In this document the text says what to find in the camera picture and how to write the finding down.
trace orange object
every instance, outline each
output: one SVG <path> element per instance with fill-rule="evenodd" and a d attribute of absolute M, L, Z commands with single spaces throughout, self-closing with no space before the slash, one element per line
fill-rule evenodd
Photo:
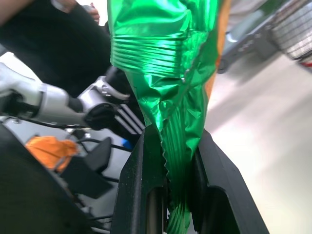
<path fill-rule="evenodd" d="M 57 140 L 54 136 L 36 136 L 27 144 L 28 151 L 46 168 L 52 170 L 63 159 L 57 170 L 64 170 L 73 155 L 78 152 L 77 145 L 71 140 Z"/>
<path fill-rule="evenodd" d="M 223 5 L 219 14 L 219 38 L 218 38 L 218 52 L 219 52 L 219 58 L 216 61 L 216 67 L 218 69 L 219 64 L 220 64 L 220 60 L 221 60 L 221 55 L 223 52 L 223 47 L 224 47 L 224 43 L 225 43 L 225 34 L 226 34 L 226 30 L 228 27 L 228 21 L 229 21 L 229 16 L 230 16 L 230 9 L 231 9 L 231 0 L 224 0 L 223 1 Z M 208 99 L 210 98 L 212 89 L 213 89 L 213 85 L 214 85 L 214 81 L 215 81 L 215 76 L 216 76 L 216 72 L 212 75 L 212 77 L 210 77 L 210 79 L 206 82 L 205 84 L 205 90 L 206 90 L 206 94 Z"/>

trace white robotic arm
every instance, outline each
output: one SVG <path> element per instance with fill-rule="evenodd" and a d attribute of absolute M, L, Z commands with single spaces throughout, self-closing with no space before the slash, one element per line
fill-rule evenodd
<path fill-rule="evenodd" d="M 99 77 L 82 95 L 72 98 L 63 89 L 38 83 L 0 63 L 0 114 L 55 125 L 108 128 L 116 108 L 105 98 L 104 84 L 105 77 Z"/>

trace wire basket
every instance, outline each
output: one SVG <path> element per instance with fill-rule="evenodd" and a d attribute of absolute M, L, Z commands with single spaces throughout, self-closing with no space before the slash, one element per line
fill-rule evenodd
<path fill-rule="evenodd" d="M 275 14 L 271 28 L 277 47 L 293 60 L 312 58 L 312 0 L 291 0 Z"/>

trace floor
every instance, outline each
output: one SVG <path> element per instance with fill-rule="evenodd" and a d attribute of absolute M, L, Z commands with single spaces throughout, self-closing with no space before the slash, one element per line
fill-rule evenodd
<path fill-rule="evenodd" d="M 32 76 L 6 56 L 0 60 Z M 205 128 L 241 171 L 271 234 L 312 233 L 311 103 L 312 75 L 282 55 L 266 62 L 248 55 L 214 84 Z M 37 132 L 65 137 L 62 131 L 26 122 L 8 125 L 22 141 Z M 107 130 L 92 132 L 98 139 L 108 135 Z M 114 142 L 120 144 L 120 138 L 114 136 Z M 107 175 L 118 176 L 127 156 L 114 153 Z M 116 190 L 89 200 L 95 213 L 112 212 Z"/>

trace green foil bag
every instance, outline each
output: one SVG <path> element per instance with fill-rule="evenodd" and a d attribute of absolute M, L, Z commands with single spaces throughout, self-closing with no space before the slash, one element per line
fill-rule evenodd
<path fill-rule="evenodd" d="M 108 0 L 111 62 L 157 127 L 170 181 L 168 234 L 185 234 L 190 166 L 216 70 L 219 0 Z"/>

